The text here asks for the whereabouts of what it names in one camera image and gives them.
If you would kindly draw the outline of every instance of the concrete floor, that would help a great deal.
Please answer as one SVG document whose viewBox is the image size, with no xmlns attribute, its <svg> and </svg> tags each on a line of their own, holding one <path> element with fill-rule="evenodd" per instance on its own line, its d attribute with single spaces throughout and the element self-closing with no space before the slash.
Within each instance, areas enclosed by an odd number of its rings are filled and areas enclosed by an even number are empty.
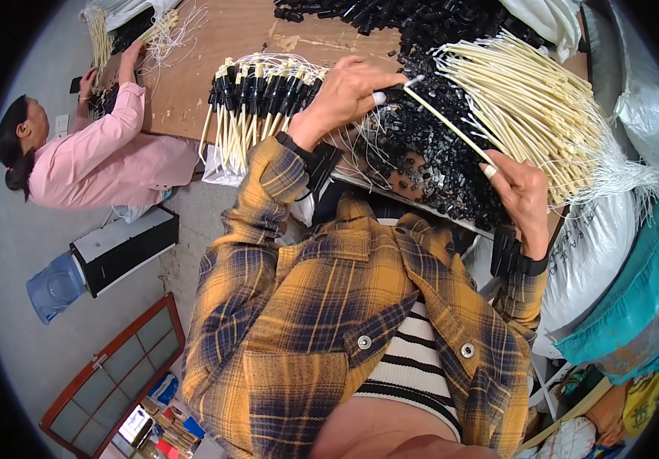
<svg viewBox="0 0 659 459">
<path fill-rule="evenodd" d="M 195 306 L 196 282 L 205 249 L 223 234 L 220 214 L 233 207 L 238 189 L 193 182 L 164 201 L 179 215 L 179 244 L 161 255 L 161 274 L 167 291 L 174 292 L 179 317 L 186 334 Z"/>
</svg>

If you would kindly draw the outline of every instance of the red door frame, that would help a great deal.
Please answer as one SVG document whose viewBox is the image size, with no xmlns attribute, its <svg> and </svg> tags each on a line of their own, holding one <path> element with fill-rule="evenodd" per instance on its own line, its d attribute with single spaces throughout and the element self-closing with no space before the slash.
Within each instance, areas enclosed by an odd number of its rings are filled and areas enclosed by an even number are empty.
<svg viewBox="0 0 659 459">
<path fill-rule="evenodd" d="M 57 435 L 51 429 L 52 422 L 54 422 L 54 419 L 57 417 L 59 412 L 65 407 L 65 405 L 67 405 L 69 400 L 72 399 L 72 397 L 74 397 L 75 393 L 77 393 L 77 390 L 79 390 L 82 387 L 82 385 L 85 384 L 87 379 L 96 371 L 97 366 L 94 366 L 93 362 L 100 361 L 100 359 L 103 358 L 104 355 L 112 356 L 113 353 L 119 347 L 121 347 L 126 341 L 128 341 L 133 335 L 135 335 L 136 332 L 143 325 L 146 324 L 146 322 L 151 320 L 152 317 L 156 316 L 156 313 L 158 313 L 161 309 L 163 309 L 164 306 L 166 306 L 169 309 L 169 316 L 172 317 L 172 324 L 174 325 L 174 330 L 177 334 L 177 339 L 179 340 L 179 348 L 177 349 L 177 352 L 175 352 L 172 357 L 169 357 L 169 359 L 163 365 L 161 365 L 160 368 L 157 369 L 157 371 L 154 374 L 153 378 L 151 378 L 149 383 L 139 392 L 139 394 L 136 396 L 136 399 L 125 410 L 125 412 L 123 413 L 123 416 L 120 419 L 118 419 L 118 421 L 115 423 L 115 426 L 110 430 L 110 432 L 108 432 L 108 435 L 105 436 L 105 438 L 103 439 L 101 445 L 97 448 L 95 454 L 93 454 L 92 456 L 89 456 L 88 454 L 81 451 L 80 449 L 77 449 L 71 443 L 68 443 L 64 438 Z M 110 344 L 105 346 L 100 353 L 93 356 L 93 360 L 91 362 L 89 362 L 85 366 L 85 368 L 81 372 L 79 372 L 79 374 L 77 374 L 77 376 L 72 380 L 72 382 L 70 382 L 70 384 L 67 386 L 67 388 L 65 388 L 65 390 L 63 390 L 62 393 L 59 395 L 59 397 L 54 401 L 54 403 L 52 403 L 52 406 L 44 414 L 44 417 L 42 417 L 42 420 L 39 423 L 39 427 L 41 428 L 41 430 L 44 433 L 46 433 L 48 436 L 52 437 L 52 439 L 54 439 L 59 445 L 66 448 L 72 454 L 75 454 L 75 456 L 78 459 L 90 459 L 91 457 L 92 458 L 100 457 L 100 455 L 103 453 L 103 451 L 107 447 L 108 443 L 110 443 L 110 441 L 113 439 L 115 434 L 118 432 L 118 429 L 123 424 L 123 422 L 126 420 L 128 415 L 130 415 L 131 412 L 133 411 L 133 409 L 135 409 L 136 406 L 139 403 L 141 403 L 141 400 L 144 397 L 146 397 L 146 394 L 148 394 L 149 390 L 156 383 L 156 381 L 158 381 L 162 376 L 164 376 L 164 373 L 166 373 L 167 370 L 169 370 L 169 367 L 182 354 L 182 352 L 184 351 L 184 342 L 185 342 L 184 330 L 182 330 L 182 325 L 181 325 L 181 322 L 179 321 L 179 314 L 177 313 L 177 305 L 174 302 L 174 294 L 169 292 L 163 298 L 161 298 L 159 301 L 157 301 L 153 306 L 151 306 L 149 309 L 147 309 L 146 312 L 141 314 L 141 316 L 138 319 L 134 320 L 131 325 L 127 326 L 122 332 L 120 332 L 118 334 L 118 336 L 116 336 L 115 339 L 113 339 L 113 341 L 110 342 Z"/>
</svg>

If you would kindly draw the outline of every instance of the plaid jacket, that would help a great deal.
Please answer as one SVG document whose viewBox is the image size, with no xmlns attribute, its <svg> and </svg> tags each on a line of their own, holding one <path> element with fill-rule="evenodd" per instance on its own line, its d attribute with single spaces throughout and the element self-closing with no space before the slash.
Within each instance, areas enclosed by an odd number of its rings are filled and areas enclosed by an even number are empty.
<svg viewBox="0 0 659 459">
<path fill-rule="evenodd" d="M 273 138 L 251 155 L 226 232 L 200 265 L 183 361 L 183 393 L 207 434 L 233 457 L 306 457 L 423 295 L 463 443 L 512 455 L 546 275 L 504 279 L 490 306 L 448 250 L 449 230 L 413 214 L 383 226 L 346 196 L 336 221 L 280 247 L 304 164 Z"/>
</svg>

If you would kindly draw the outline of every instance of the wall socket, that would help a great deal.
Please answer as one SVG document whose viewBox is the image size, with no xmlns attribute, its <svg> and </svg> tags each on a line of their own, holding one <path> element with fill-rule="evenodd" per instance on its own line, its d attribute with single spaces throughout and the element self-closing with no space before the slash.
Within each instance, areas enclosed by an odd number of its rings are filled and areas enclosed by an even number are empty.
<svg viewBox="0 0 659 459">
<path fill-rule="evenodd" d="M 54 132 L 56 133 L 64 132 L 65 134 L 67 134 L 67 129 L 69 126 L 70 126 L 70 116 L 59 115 L 54 123 Z"/>
</svg>

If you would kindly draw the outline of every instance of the black hair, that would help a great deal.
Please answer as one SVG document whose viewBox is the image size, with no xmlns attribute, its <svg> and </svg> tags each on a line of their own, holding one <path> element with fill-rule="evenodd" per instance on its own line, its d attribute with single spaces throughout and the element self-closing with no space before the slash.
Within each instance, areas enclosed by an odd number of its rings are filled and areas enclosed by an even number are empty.
<svg viewBox="0 0 659 459">
<path fill-rule="evenodd" d="M 6 186 L 13 191 L 23 190 L 24 202 L 29 200 L 29 176 L 34 170 L 34 149 L 21 150 L 16 128 L 29 116 L 26 95 L 9 106 L 0 124 L 0 162 L 6 166 Z"/>
</svg>

